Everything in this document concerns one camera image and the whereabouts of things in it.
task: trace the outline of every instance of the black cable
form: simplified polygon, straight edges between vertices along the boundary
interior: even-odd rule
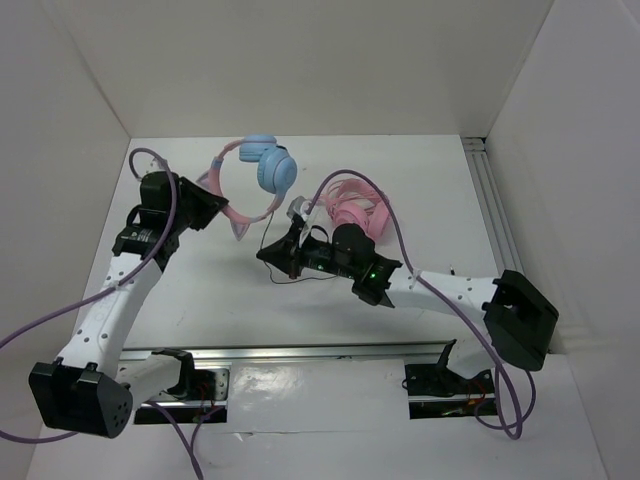
[[[269,227],[271,226],[271,221],[273,220],[273,214],[275,212],[271,212],[271,215],[269,216],[269,221],[267,222],[267,226],[264,228],[264,232],[262,233],[262,239],[260,240],[260,250],[262,250],[262,247],[264,245],[264,239],[267,237],[267,230],[269,230]],[[327,240],[329,240],[329,234],[327,233],[327,231],[318,226],[317,230],[320,230],[321,232],[323,232],[326,236],[327,236]],[[336,278],[337,275],[332,275],[330,277],[324,277],[324,278],[320,278],[320,277],[306,277],[306,278],[299,278],[298,280],[292,280],[290,282],[278,282],[276,280],[273,279],[273,270],[271,269],[271,265],[269,265],[267,262],[262,262],[264,263],[264,266],[267,267],[269,269],[269,280],[271,280],[271,283],[274,283],[276,285],[290,285],[292,283],[300,283],[300,282],[304,282],[305,280],[331,280],[332,278]]]

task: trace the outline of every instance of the blue ear cup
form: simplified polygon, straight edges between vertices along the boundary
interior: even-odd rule
[[[284,147],[270,147],[258,163],[258,184],[269,193],[284,195],[296,181],[298,166]]]
[[[258,163],[262,154],[276,145],[273,135],[247,135],[240,145],[240,161]]]

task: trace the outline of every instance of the ear cushion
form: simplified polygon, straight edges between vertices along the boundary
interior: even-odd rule
[[[258,184],[269,193],[284,194],[293,185],[298,167],[283,147],[270,147],[258,163]]]
[[[345,223],[355,223],[366,233],[369,227],[369,216],[357,203],[344,202],[333,212],[333,225],[339,227]]]
[[[277,143],[273,135],[247,135],[240,145],[240,161],[257,163],[265,150],[273,148]]]
[[[379,202],[373,210],[371,217],[369,217],[369,228],[366,230],[369,238],[372,240],[380,238],[390,218],[391,216],[389,215],[387,206],[384,202]]]

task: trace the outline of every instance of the headphones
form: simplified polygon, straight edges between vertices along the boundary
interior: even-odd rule
[[[249,225],[264,220],[282,205],[287,191],[296,181],[298,166],[286,148],[278,145],[272,135],[249,135],[226,145],[220,154],[213,159],[209,169],[208,183],[211,193],[224,197],[220,187],[220,170],[224,156],[240,147],[240,161],[258,164],[258,185],[274,194],[273,201],[267,211],[259,217],[247,217],[235,211],[230,205],[223,210],[231,221],[231,229],[237,240],[241,240],[249,229]]]
[[[372,240],[380,238],[389,223],[389,209],[382,198],[366,182],[349,178],[330,184],[322,195],[333,226],[345,223],[359,225]],[[362,201],[371,205],[363,207]]]

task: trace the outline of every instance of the robotic arm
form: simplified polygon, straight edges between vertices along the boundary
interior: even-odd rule
[[[431,290],[428,281],[490,337],[500,358],[523,370],[542,369],[558,311],[520,273],[506,270],[499,279],[461,278],[415,270],[375,252],[373,240],[354,224],[335,229],[331,243],[304,238],[305,221],[294,215],[287,234],[263,248],[258,259],[297,278],[311,268],[353,280],[352,292],[370,305],[417,307],[453,313]],[[458,340],[445,349],[448,370],[465,379],[493,367],[479,342]]]
[[[201,373],[195,370],[191,354],[171,349],[153,352],[134,367],[118,371],[131,326],[178,249],[178,237],[188,228],[206,227],[228,203],[172,175],[178,194],[176,213],[160,250],[135,278],[92,305],[53,363],[37,363],[29,375],[38,409],[50,428],[114,438],[142,402],[163,390],[184,396],[198,381]],[[172,200],[166,173],[146,175],[140,198],[140,205],[131,211],[126,227],[116,237],[103,289],[117,286],[148,257],[161,237]]]

